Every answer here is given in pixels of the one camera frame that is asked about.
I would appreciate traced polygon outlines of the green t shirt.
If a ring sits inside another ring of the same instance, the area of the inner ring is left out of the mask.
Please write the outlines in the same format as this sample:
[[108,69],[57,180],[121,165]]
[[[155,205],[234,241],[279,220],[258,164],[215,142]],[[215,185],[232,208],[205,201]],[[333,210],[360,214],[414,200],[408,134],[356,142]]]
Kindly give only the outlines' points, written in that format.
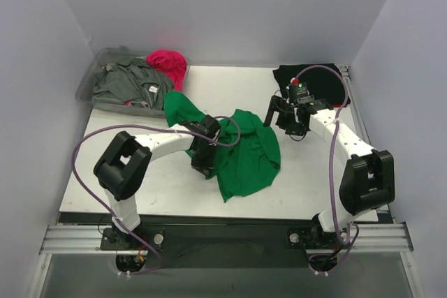
[[214,171],[224,202],[245,197],[271,186],[281,168],[281,152],[273,129],[264,126],[258,115],[236,109],[230,119],[221,119],[221,143],[217,147]]

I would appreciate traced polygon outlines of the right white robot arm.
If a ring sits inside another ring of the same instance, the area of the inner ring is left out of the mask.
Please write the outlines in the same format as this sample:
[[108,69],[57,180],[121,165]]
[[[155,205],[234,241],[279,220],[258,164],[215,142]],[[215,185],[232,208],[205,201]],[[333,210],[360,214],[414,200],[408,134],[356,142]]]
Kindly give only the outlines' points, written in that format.
[[318,214],[318,225],[309,231],[316,247],[325,248],[335,232],[395,200],[393,155],[361,140],[339,118],[339,111],[311,95],[306,84],[293,80],[286,87],[286,97],[271,97],[265,126],[273,119],[287,135],[304,137],[313,132],[329,146],[330,160],[344,166],[340,184],[330,182],[331,208]]

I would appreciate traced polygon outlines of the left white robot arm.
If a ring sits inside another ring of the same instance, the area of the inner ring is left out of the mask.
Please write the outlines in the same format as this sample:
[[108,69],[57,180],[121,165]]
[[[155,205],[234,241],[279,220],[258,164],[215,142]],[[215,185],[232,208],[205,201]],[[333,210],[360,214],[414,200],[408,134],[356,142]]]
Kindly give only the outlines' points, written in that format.
[[205,177],[214,170],[220,133],[219,122],[210,115],[201,121],[182,121],[149,135],[132,136],[122,131],[113,138],[94,167],[94,175],[105,190],[113,212],[113,225],[119,230],[116,241],[131,251],[141,242],[135,194],[142,185],[152,161],[179,151],[191,152],[191,167]]

